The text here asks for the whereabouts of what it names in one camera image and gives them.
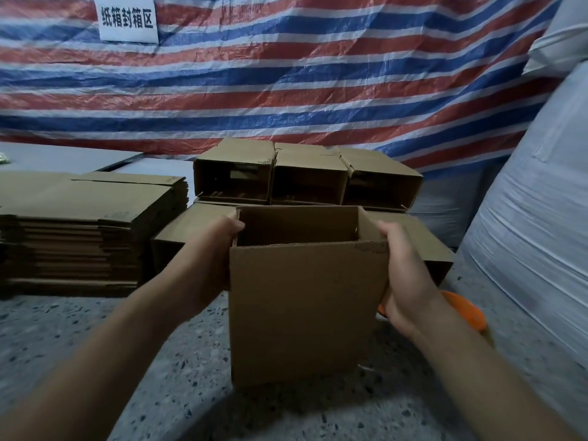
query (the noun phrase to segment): red stripe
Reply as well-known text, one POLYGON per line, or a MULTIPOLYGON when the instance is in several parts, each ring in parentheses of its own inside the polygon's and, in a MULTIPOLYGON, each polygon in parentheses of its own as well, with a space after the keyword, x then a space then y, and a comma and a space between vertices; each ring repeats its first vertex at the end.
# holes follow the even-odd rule
MULTIPOLYGON (((276 0, 270 3, 232 5, 216 9, 157 5, 160 25, 227 26, 277 14, 292 7, 314 9, 363 9, 370 6, 443 6, 456 14, 473 12, 491 0, 276 0)), ((0 16, 20 18, 67 18, 97 21, 94 2, 86 0, 2 0, 0 16)))
POLYGON ((354 100, 392 99, 430 95, 467 86, 492 65, 506 58, 523 55, 536 36, 516 42, 488 65, 476 66, 453 76, 432 77, 419 81, 394 81, 370 86, 274 90, 262 92, 181 93, 170 95, 43 95, 0 94, 0 108, 20 110, 199 110, 222 108, 282 107, 347 103, 354 100))
POLYGON ((419 168, 432 164, 439 164, 447 161, 466 159, 483 153, 492 153, 499 150, 515 148, 518 141, 522 139, 525 132, 516 132, 495 136, 493 138, 480 139, 469 144, 461 145, 451 149, 439 150, 419 157, 413 157, 403 161, 408 167, 419 168))
POLYGON ((457 53, 481 41, 495 30, 513 26, 533 18, 552 0, 536 0, 521 6, 518 15, 505 13, 489 21, 484 28, 458 40, 447 40, 426 35, 409 35, 390 39, 360 38, 326 43, 257 43, 232 46, 193 48, 176 53, 151 55, 137 52, 84 51, 61 48, 20 49, 1 48, 4 63, 76 63, 78 65, 159 66, 183 62, 228 60, 263 60, 315 58, 324 56, 378 55, 399 51, 418 50, 431 53, 457 53))
MULTIPOLYGON (((369 129, 344 130, 339 132, 306 133, 306 134, 276 134, 273 136, 256 136, 254 139, 272 140, 276 142, 305 143, 314 145, 351 145, 369 142, 383 142, 401 136, 405 133, 423 129, 433 125, 441 125, 459 118, 465 118, 485 110, 496 108, 501 104, 522 100, 551 92, 559 80, 536 79, 528 81, 514 88, 502 90, 499 93, 480 97, 468 102, 449 106, 434 115, 417 123, 400 126, 375 127, 369 129)), ((53 140, 40 136, 3 136, 2 140, 14 142, 29 142, 51 145, 69 145, 76 147, 92 147, 114 150, 129 150, 156 155, 189 155, 199 154, 213 147, 220 138, 208 139, 141 139, 141 140, 96 140, 71 139, 53 140)))

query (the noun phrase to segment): forearm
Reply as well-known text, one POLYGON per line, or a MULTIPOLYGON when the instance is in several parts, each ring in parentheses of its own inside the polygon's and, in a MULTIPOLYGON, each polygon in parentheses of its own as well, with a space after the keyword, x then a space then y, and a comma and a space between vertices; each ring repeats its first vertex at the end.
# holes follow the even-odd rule
POLYGON ((3 436, 21 440, 103 440, 175 328, 157 312, 158 279, 122 302, 73 357, 24 400, 3 436))
POLYGON ((582 439, 443 300, 427 316, 414 342, 481 439, 582 439))

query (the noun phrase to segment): white table surface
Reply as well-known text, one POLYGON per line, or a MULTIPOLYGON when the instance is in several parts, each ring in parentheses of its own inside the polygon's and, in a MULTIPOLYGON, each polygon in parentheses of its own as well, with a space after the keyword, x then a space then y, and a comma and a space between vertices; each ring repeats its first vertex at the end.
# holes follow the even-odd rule
POLYGON ((0 164, 0 170, 29 172, 87 173, 106 170, 123 161, 141 158, 141 152, 87 149, 59 145, 1 142, 0 153, 11 161, 0 164))
POLYGON ((132 162, 113 171, 119 173, 138 173, 142 175, 185 176, 187 182, 188 205, 191 205, 196 199, 192 161, 144 157, 143 159, 139 159, 138 161, 132 162))

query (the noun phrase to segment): sign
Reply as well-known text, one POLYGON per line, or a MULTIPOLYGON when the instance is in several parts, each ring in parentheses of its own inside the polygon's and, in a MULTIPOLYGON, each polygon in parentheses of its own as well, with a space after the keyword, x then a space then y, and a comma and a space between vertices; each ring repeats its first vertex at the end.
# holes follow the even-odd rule
POLYGON ((153 0, 94 0, 100 40, 159 44, 153 0))

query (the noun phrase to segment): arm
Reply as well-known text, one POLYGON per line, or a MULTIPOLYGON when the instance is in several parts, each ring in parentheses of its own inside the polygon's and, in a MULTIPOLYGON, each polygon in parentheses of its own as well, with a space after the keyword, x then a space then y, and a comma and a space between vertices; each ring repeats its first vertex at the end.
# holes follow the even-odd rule
POLYGON ((169 335, 219 294, 232 237, 224 217, 124 300, 73 357, 4 418, 7 441, 104 440, 169 335))
POLYGON ((421 350, 476 434, 582 440, 445 301, 402 226, 378 227, 390 246, 386 315, 421 350))

